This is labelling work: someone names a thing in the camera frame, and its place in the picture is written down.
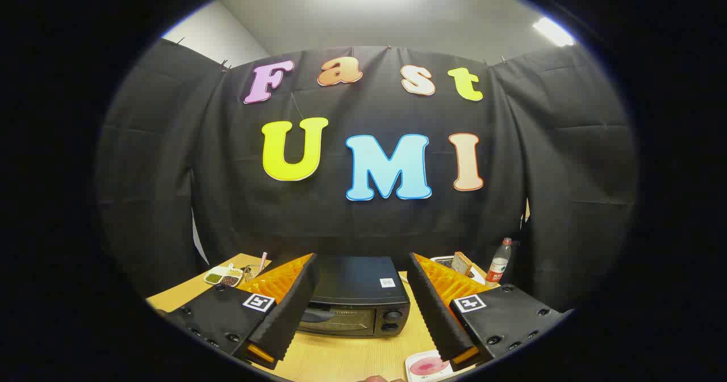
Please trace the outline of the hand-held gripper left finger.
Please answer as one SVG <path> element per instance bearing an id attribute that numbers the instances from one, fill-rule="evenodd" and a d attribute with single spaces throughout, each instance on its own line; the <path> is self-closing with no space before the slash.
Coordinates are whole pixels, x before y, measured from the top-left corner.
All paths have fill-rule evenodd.
<path id="1" fill-rule="evenodd" d="M 165 319 L 236 359 L 275 369 L 293 341 L 319 274 L 316 253 L 265 269 L 248 282 L 226 273 Z"/>

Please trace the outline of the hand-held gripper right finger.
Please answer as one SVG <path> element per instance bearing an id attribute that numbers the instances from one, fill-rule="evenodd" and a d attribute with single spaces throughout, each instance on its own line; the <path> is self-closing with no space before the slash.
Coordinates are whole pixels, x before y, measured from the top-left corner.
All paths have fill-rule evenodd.
<path id="1" fill-rule="evenodd" d="M 568 319 L 513 284 L 483 284 L 415 253 L 407 273 L 413 296 L 441 360 L 479 366 L 546 335 Z"/>

